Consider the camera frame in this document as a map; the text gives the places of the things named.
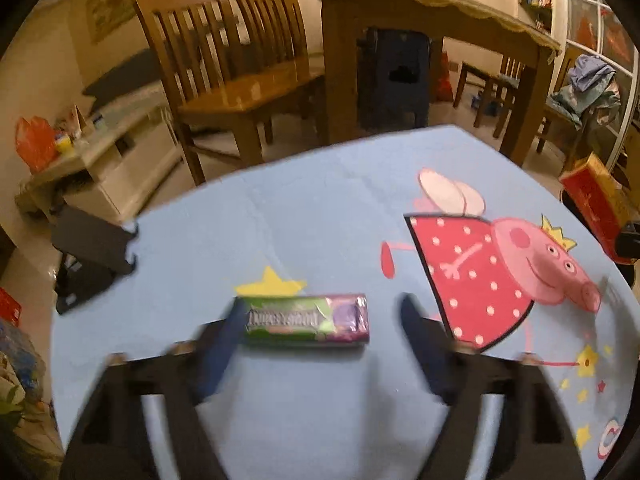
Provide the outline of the wooden dining table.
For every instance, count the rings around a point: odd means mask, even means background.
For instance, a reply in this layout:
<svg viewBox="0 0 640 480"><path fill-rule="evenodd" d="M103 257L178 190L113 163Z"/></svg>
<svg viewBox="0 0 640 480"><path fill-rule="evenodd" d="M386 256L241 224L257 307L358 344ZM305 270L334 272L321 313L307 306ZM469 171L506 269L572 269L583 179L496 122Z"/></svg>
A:
<svg viewBox="0 0 640 480"><path fill-rule="evenodd" d="M320 0L328 140L360 137L357 38L375 27L420 32L431 41L428 80L442 68L442 42L454 39L523 64L499 153L521 167L538 131L560 44L533 26L474 0Z"/></svg>

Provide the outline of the blue plastic stool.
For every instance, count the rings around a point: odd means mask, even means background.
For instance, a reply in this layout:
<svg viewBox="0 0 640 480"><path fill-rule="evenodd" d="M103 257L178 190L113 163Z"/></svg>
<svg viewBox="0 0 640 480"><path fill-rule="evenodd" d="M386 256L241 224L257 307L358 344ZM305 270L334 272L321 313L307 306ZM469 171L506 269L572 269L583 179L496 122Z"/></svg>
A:
<svg viewBox="0 0 640 480"><path fill-rule="evenodd" d="M420 32L370 27L357 41L357 106L363 128L381 129L413 114L413 127L427 126L431 41Z"/></svg>

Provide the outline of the white low tv cabinet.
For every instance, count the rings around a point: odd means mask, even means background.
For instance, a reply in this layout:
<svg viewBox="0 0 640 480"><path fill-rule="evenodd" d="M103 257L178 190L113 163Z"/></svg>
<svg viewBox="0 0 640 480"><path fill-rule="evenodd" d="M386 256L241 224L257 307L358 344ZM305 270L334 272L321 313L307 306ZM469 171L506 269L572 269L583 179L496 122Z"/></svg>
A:
<svg viewBox="0 0 640 480"><path fill-rule="evenodd" d="M68 205L114 223L128 221L181 162L158 82L121 96L94 119L93 130L69 153L20 184L19 211L53 221Z"/></svg>

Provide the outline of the pile of clothes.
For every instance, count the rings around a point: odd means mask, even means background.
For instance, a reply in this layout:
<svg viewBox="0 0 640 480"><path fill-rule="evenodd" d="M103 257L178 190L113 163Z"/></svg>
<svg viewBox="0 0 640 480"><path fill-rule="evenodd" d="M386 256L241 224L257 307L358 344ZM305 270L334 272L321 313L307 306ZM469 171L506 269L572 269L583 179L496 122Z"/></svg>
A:
<svg viewBox="0 0 640 480"><path fill-rule="evenodd" d="M567 84L548 97L552 110L576 126L582 125L590 110L599 126L607 126L615 119L622 101L611 65L596 56L581 54L566 76Z"/></svg>

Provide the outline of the wooden chair with clothes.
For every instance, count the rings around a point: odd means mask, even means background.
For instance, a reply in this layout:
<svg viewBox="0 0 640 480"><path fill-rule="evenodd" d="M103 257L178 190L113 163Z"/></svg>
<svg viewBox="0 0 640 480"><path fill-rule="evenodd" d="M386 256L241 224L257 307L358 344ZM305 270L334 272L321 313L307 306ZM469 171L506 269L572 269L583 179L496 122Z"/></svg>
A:
<svg viewBox="0 0 640 480"><path fill-rule="evenodd" d="M580 58L585 57L585 52L578 47L566 48L558 80L544 104L541 130L535 136L538 140L537 154L542 153L547 142L554 144L564 154L563 170L574 162L577 147L586 135L587 127L593 121L597 111L595 102L582 110L575 110L574 104L571 103L574 101L572 97L574 90L570 83L570 71L574 70ZM498 95L501 98L502 107L494 130L495 139L502 135L502 130L512 114L519 84L518 78L513 78L511 74L502 74L498 77Z"/></svg>

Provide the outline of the black phone stand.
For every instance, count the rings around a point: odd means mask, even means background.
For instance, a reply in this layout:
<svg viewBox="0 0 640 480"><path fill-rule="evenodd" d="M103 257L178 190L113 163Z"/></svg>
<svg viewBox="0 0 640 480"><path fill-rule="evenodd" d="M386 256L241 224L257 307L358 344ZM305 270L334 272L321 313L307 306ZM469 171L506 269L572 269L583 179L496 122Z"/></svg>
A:
<svg viewBox="0 0 640 480"><path fill-rule="evenodd" d="M61 254L56 271L55 310L64 315L129 275L137 257L128 258L128 245L139 234L81 209L65 206L52 229L52 246Z"/></svg>

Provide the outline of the green purple gum pack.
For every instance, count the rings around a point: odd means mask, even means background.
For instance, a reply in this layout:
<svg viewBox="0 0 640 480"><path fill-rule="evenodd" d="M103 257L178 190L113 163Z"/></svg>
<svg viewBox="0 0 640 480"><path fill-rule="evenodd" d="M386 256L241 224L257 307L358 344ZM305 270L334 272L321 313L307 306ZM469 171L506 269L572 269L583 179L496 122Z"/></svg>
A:
<svg viewBox="0 0 640 480"><path fill-rule="evenodd" d="M364 295L245 296L246 340L287 346L361 346L370 341Z"/></svg>

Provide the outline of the wooden chair near cabinet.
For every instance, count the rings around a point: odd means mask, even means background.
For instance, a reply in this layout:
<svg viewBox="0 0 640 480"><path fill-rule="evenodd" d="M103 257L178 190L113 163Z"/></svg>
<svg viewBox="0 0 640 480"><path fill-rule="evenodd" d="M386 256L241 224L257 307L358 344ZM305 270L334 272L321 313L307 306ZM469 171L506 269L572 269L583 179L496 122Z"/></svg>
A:
<svg viewBox="0 0 640 480"><path fill-rule="evenodd" d="M262 164L276 115L313 119L320 144L328 144L326 84L290 72L240 76L242 47L250 40L234 0L136 0L134 7L195 184L206 180L203 156L241 167Z"/></svg>

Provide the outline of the red bag under table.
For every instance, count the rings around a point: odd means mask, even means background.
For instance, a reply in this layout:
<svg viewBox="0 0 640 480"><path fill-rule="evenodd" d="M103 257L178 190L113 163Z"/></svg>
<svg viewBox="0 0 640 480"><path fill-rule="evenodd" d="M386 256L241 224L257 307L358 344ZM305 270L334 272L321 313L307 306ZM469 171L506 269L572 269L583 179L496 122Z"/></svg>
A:
<svg viewBox="0 0 640 480"><path fill-rule="evenodd" d="M434 82L434 102L451 103L454 100L449 76L449 58L446 51L440 54L440 61Z"/></svg>

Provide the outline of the blue cartoon pig tablecloth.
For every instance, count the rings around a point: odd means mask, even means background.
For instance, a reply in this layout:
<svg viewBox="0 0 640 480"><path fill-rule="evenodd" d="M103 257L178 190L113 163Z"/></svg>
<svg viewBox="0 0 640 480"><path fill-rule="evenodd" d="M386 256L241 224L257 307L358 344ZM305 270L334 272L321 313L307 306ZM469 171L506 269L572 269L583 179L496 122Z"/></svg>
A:
<svg viewBox="0 0 640 480"><path fill-rule="evenodd" d="M602 294L588 313L536 306L492 349L534 352L565 410L588 478L627 416L639 350L639 305L600 244L525 171L454 126L376 136L232 174L146 214L138 265L53 322L53 400L68 440L108 356L157 356L224 314L265 270L306 295L367 297L363 349L241 348L200 408L235 479L412 479L445 407L428 392L397 299L438 313L410 247L407 214L425 204L419 172L471 185L490 220L549 221Z"/></svg>

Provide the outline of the red cigarette box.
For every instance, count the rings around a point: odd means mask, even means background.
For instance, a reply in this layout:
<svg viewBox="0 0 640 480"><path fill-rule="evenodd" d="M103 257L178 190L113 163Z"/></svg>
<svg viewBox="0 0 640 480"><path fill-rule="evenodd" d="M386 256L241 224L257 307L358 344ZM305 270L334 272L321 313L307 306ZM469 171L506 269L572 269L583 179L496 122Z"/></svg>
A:
<svg viewBox="0 0 640 480"><path fill-rule="evenodd" d="M594 153L560 177L563 191L616 263L639 259L639 208Z"/></svg>

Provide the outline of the orange plastic bag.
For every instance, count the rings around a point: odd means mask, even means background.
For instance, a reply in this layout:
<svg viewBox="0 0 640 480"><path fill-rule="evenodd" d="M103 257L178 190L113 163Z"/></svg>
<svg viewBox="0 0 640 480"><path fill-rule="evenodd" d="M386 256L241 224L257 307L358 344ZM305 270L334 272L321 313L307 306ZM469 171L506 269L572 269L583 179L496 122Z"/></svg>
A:
<svg viewBox="0 0 640 480"><path fill-rule="evenodd" d="M58 157L55 131L41 117L21 117L15 125L15 151L31 174L47 169Z"/></svg>

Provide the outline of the far wooden chair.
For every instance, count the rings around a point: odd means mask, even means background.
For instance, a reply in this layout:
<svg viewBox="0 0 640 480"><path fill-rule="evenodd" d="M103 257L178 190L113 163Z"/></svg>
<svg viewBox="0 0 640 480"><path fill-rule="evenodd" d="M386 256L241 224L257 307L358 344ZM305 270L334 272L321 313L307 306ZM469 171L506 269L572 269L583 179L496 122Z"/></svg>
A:
<svg viewBox="0 0 640 480"><path fill-rule="evenodd" d="M515 91L520 83L520 76L524 70L524 64L515 58L503 56L500 67L496 72L484 70L473 64L463 62L461 64L456 92L454 92L454 102L452 106L457 108L462 100L462 94L468 83L469 76L479 79L483 85L480 89L480 97L477 101L476 114L473 126L478 128L483 118L488 114L488 107L495 105L503 108L510 106L514 97L510 96L510 91Z"/></svg>

